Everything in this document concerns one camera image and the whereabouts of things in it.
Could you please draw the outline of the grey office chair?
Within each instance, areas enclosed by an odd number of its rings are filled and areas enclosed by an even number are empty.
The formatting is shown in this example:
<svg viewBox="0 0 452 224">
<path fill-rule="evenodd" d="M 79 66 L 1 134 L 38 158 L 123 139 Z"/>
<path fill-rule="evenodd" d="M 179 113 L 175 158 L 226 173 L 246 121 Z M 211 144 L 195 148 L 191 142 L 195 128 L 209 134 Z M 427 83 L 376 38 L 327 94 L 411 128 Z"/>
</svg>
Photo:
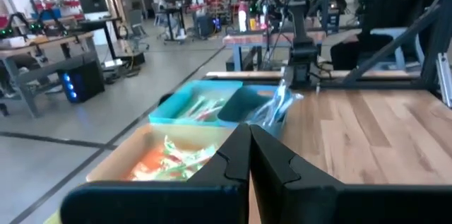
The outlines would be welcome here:
<svg viewBox="0 0 452 224">
<path fill-rule="evenodd" d="M 143 16 L 141 10 L 129 11 L 129 25 L 130 31 L 127 34 L 127 40 L 131 45 L 133 53 L 139 53 L 149 50 L 150 45 L 144 41 L 148 34 L 143 29 Z"/>
</svg>

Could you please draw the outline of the wooden top grey table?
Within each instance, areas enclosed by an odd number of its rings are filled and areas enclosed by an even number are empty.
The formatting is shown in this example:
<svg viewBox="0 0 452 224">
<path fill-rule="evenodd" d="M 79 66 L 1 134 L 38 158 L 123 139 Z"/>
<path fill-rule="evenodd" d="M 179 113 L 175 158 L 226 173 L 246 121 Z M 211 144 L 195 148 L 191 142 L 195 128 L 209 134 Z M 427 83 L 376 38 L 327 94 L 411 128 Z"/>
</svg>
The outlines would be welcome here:
<svg viewBox="0 0 452 224">
<path fill-rule="evenodd" d="M 27 73 L 20 73 L 18 67 L 13 61 L 14 57 L 17 57 L 20 54 L 27 54 L 28 52 L 43 52 L 46 48 L 59 46 L 63 47 L 65 44 L 69 44 L 72 42 L 79 42 L 81 44 L 85 43 L 88 47 L 88 50 L 72 57 L 70 52 L 63 49 L 62 52 L 64 54 L 64 60 L 55 62 L 53 64 L 44 65 L 43 67 L 35 70 L 31 70 Z M 97 50 L 95 49 L 95 44 L 93 41 L 93 34 L 82 33 L 77 35 L 72 35 L 68 37 L 52 37 L 51 40 L 39 43 L 37 45 L 28 45 L 17 47 L 13 49 L 0 49 L 0 61 L 4 63 L 4 66 L 10 76 L 11 81 L 18 87 L 17 92 L 18 96 L 14 98 L 0 98 L 1 104 L 6 104 L 8 102 L 19 101 L 24 103 L 29 113 L 32 117 L 39 117 L 39 111 L 35 104 L 35 97 L 37 95 L 43 94 L 49 89 L 52 89 L 56 86 L 60 86 L 63 83 L 61 81 L 52 82 L 46 86 L 41 86 L 36 89 L 36 91 L 31 91 L 28 88 L 28 83 L 34 80 L 39 80 L 53 73 L 57 73 L 63 70 L 74 69 L 77 66 L 81 66 L 83 64 L 89 64 L 91 62 L 96 63 L 97 67 L 97 76 L 102 78 L 102 67 L 100 65 L 100 60 L 97 55 Z"/>
</svg>

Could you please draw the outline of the dark green plastic basket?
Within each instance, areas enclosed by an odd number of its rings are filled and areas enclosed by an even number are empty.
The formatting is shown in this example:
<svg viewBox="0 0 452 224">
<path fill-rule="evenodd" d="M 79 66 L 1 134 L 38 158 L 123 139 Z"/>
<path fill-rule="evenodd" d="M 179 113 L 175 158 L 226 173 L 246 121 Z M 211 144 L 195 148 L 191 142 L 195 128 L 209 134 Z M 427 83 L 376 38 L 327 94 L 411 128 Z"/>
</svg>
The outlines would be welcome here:
<svg viewBox="0 0 452 224">
<path fill-rule="evenodd" d="M 258 106 L 272 99 L 277 86 L 265 85 L 247 85 L 237 90 L 232 97 L 226 102 L 225 106 L 218 113 L 218 119 L 222 126 L 233 127 L 237 124 L 246 123 L 245 119 L 248 114 Z M 287 88 L 287 96 L 293 93 Z M 274 123 L 273 126 L 265 127 L 262 124 L 256 124 L 265 129 L 269 134 L 276 138 L 280 138 L 285 116 Z"/>
</svg>

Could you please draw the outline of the blue toothbrush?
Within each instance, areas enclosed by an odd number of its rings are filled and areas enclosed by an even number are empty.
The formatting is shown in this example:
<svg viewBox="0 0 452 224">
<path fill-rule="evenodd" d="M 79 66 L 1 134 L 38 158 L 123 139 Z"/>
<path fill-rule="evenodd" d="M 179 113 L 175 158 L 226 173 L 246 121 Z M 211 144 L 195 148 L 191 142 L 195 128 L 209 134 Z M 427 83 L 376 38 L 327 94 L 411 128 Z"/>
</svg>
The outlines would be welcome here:
<svg viewBox="0 0 452 224">
<path fill-rule="evenodd" d="M 278 108 L 278 116 L 277 120 L 280 121 L 289 108 L 294 104 L 295 102 L 299 100 L 303 100 L 304 96 L 301 93 L 290 93 L 282 102 L 281 106 Z"/>
<path fill-rule="evenodd" d="M 265 127 L 273 126 L 274 123 L 276 123 L 280 119 L 283 113 L 282 108 L 287 98 L 287 88 L 288 84 L 286 80 L 282 79 L 279 82 L 279 85 L 272 99 L 266 103 L 266 108 L 264 110 L 265 116 L 262 122 L 262 125 L 264 125 Z"/>
<path fill-rule="evenodd" d="M 268 101 L 252 110 L 245 122 L 248 124 L 265 124 L 273 111 L 273 101 Z"/>
</svg>

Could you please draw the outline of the white bottle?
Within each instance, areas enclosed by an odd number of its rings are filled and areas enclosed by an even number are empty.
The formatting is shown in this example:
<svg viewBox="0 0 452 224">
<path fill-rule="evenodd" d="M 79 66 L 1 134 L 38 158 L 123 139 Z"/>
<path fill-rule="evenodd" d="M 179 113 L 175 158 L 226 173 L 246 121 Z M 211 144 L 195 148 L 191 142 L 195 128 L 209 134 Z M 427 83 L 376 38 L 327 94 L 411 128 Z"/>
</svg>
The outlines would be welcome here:
<svg viewBox="0 0 452 224">
<path fill-rule="evenodd" d="M 240 32 L 247 31 L 247 13 L 248 13 L 247 2 L 241 1 L 239 3 L 239 9 L 238 9 L 238 22 L 239 22 L 239 31 Z"/>
</svg>

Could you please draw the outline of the silver aluminium bar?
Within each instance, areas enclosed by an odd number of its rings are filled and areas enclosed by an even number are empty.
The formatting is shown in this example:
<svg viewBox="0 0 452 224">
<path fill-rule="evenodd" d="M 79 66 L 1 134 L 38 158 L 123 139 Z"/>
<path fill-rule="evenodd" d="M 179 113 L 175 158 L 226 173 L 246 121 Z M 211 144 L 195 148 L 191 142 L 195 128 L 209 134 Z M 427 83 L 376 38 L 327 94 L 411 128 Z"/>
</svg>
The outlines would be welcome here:
<svg viewBox="0 0 452 224">
<path fill-rule="evenodd" d="M 452 71 L 447 53 L 438 53 L 436 70 L 439 79 L 442 101 L 448 108 L 452 109 Z"/>
</svg>

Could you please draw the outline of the teal plastic bin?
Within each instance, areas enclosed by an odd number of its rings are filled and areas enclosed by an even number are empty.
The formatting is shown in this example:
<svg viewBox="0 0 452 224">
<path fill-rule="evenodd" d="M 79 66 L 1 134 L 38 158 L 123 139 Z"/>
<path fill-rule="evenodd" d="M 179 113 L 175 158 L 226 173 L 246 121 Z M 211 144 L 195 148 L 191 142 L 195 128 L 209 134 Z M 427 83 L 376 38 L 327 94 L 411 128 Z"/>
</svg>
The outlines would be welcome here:
<svg viewBox="0 0 452 224">
<path fill-rule="evenodd" d="M 180 119 L 177 115 L 188 103 L 198 96 L 204 96 L 207 103 L 209 100 L 225 99 L 226 102 L 232 95 L 243 86 L 241 81 L 212 81 L 199 80 L 190 81 L 176 90 L 166 100 L 149 114 L 149 121 L 152 124 L 182 124 L 196 126 L 220 126 L 218 111 L 208 121 L 195 121 L 192 115 L 188 119 Z"/>
</svg>

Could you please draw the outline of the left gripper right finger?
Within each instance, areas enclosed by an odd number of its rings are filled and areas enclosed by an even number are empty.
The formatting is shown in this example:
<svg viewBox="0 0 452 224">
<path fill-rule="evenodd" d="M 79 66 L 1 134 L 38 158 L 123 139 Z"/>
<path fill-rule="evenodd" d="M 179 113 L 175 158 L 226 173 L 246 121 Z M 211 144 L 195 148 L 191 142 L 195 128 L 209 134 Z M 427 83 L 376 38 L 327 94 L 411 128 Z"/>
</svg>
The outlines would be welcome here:
<svg viewBox="0 0 452 224">
<path fill-rule="evenodd" d="M 257 149 L 257 163 L 269 171 L 269 177 L 282 184 L 299 186 L 340 186 L 342 182 L 311 164 L 258 125 L 250 126 Z"/>
</svg>

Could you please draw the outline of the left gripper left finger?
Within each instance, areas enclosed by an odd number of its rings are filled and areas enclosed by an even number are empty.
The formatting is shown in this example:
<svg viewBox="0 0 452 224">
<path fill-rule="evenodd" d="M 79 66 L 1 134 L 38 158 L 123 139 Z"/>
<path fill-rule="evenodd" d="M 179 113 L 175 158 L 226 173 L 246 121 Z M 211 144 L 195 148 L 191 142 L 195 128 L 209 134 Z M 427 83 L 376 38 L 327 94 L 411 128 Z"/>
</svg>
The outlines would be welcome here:
<svg viewBox="0 0 452 224">
<path fill-rule="evenodd" d="M 214 156 L 188 182 L 247 181 L 250 166 L 250 127 L 240 124 Z"/>
</svg>

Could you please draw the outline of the yellow plastic bin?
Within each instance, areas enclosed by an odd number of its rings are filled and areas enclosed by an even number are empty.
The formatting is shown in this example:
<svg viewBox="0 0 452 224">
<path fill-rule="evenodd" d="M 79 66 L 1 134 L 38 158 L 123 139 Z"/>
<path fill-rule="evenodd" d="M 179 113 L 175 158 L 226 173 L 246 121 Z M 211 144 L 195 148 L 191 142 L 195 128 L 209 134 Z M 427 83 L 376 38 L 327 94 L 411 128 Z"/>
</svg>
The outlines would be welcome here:
<svg viewBox="0 0 452 224">
<path fill-rule="evenodd" d="M 62 224 L 60 212 L 55 211 L 43 224 Z"/>
</svg>

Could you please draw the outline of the black standing desk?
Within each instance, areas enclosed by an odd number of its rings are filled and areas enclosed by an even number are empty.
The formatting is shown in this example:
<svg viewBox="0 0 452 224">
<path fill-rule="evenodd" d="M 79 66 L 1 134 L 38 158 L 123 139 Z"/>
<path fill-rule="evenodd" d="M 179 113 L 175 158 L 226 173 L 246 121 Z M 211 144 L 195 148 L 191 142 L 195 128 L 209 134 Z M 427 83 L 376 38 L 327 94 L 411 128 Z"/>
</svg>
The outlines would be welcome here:
<svg viewBox="0 0 452 224">
<path fill-rule="evenodd" d="M 131 51 L 131 47 L 129 47 L 129 49 L 127 49 L 127 48 L 124 49 L 125 55 L 123 55 L 123 56 L 118 56 L 116 54 L 114 46 L 113 46 L 111 34 L 113 34 L 116 37 L 117 41 L 122 40 L 124 45 L 129 43 L 127 40 L 127 34 L 129 32 L 128 28 L 126 26 L 122 26 L 122 28 L 124 28 L 126 31 L 125 36 L 122 37 L 119 34 L 119 28 L 116 26 L 116 22 L 121 22 L 121 18 L 103 18 L 103 19 L 99 19 L 99 20 L 81 20 L 79 22 L 79 24 L 81 25 L 81 28 L 86 31 L 96 31 L 96 30 L 103 31 L 112 61 L 115 61 L 118 59 L 118 60 L 128 63 L 130 65 L 130 67 L 140 66 L 141 64 L 144 64 L 145 63 L 144 52 L 133 53 Z"/>
</svg>

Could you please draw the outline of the person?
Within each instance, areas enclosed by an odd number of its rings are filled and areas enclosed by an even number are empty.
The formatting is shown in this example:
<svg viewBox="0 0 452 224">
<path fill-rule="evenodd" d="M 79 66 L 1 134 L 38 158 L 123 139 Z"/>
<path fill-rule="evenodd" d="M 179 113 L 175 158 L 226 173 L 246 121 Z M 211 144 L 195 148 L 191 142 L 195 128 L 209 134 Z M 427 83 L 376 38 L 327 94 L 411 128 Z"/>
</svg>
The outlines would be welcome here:
<svg viewBox="0 0 452 224">
<path fill-rule="evenodd" d="M 398 28 L 404 23 L 404 12 L 408 0 L 373 0 L 367 11 L 362 31 L 333 45 L 330 50 L 331 63 L 335 70 L 353 70 L 360 54 L 375 53 L 392 41 L 387 35 L 373 35 L 376 28 Z"/>
</svg>

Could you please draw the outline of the orange plastic bin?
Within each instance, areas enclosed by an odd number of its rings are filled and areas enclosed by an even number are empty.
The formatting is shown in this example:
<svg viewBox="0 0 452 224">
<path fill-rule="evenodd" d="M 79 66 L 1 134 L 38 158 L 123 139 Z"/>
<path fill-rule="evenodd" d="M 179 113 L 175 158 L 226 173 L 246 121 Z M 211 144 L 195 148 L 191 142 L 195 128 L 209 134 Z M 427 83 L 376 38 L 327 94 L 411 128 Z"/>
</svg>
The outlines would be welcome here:
<svg viewBox="0 0 452 224">
<path fill-rule="evenodd" d="M 139 162 L 146 164 L 175 163 L 164 156 L 166 136 L 182 150 L 196 151 L 209 145 L 221 147 L 232 133 L 231 128 L 182 124 L 146 124 L 112 151 L 87 176 L 89 182 L 100 180 L 128 180 L 133 167 Z"/>
</svg>

